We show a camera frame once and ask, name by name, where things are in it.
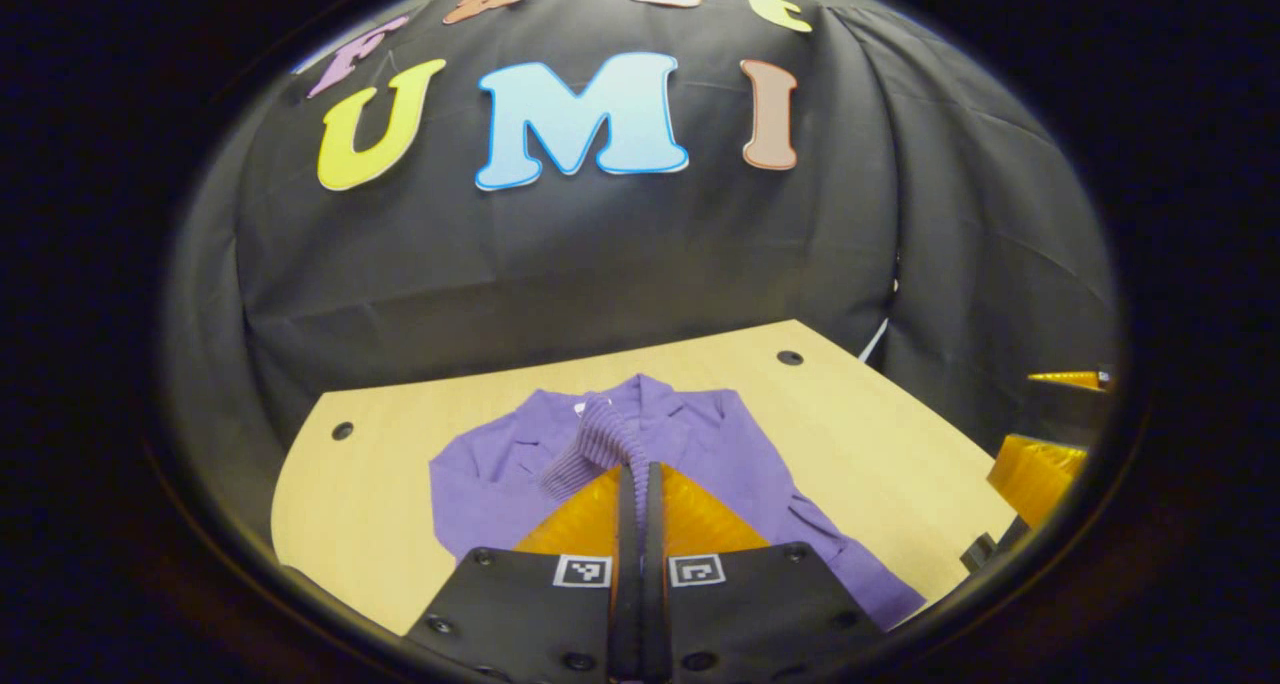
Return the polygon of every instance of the letter m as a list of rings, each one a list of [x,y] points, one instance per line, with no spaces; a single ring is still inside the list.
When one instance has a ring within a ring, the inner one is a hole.
[[[600,67],[581,95],[541,63],[485,74],[480,88],[493,96],[493,124],[489,164],[476,173],[476,186],[506,190],[538,179],[543,165],[529,156],[525,127],[561,172],[577,173],[604,119],[609,141],[595,156],[600,169],[611,174],[684,169],[689,152],[672,137],[667,109],[667,76],[675,69],[675,58],[666,54],[620,54]]]

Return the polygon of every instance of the letter u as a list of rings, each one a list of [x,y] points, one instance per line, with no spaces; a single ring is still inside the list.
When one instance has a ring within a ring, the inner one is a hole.
[[[375,87],[348,96],[325,114],[316,175],[326,190],[340,192],[364,184],[397,164],[417,136],[426,85],[439,69],[444,69],[444,60],[433,59],[401,72],[387,83],[396,90],[387,133],[365,151],[356,151],[356,124],[365,104],[378,94]]]

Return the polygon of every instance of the shirt sleeve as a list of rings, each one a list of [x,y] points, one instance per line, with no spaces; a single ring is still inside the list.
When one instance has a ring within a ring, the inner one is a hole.
[[[554,507],[536,488],[483,479],[474,439],[457,437],[429,465],[435,538],[457,558],[475,547],[516,547]]]
[[[813,547],[881,629],[902,621],[924,605],[924,597],[867,547],[842,534],[818,505],[796,489],[782,456],[736,392],[723,392],[721,409],[723,433],[739,451],[735,466],[742,469],[742,483],[755,492],[753,507],[764,509],[744,515],[748,524],[773,544],[805,542]]]

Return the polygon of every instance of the wooden table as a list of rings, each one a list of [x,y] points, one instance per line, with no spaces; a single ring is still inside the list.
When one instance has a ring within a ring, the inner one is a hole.
[[[804,364],[788,366],[790,350]],[[909,393],[799,322],[543,366],[329,392],[275,488],[282,565],[403,635],[453,571],[431,523],[428,462],[534,389],[602,391],[644,373],[676,391],[736,389],[800,491],[840,529],[937,601],[960,555],[1014,510],[986,482],[992,457]],[[344,439],[334,428],[351,423]]]

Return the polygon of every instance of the purple ribbed cloth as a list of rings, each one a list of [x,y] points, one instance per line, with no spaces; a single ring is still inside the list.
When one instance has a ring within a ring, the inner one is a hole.
[[[539,478],[543,491],[557,503],[573,496],[593,479],[621,464],[631,466],[636,484],[636,528],[644,542],[645,502],[649,501],[649,452],[636,442],[626,420],[604,395],[586,395],[577,437],[564,447]]]

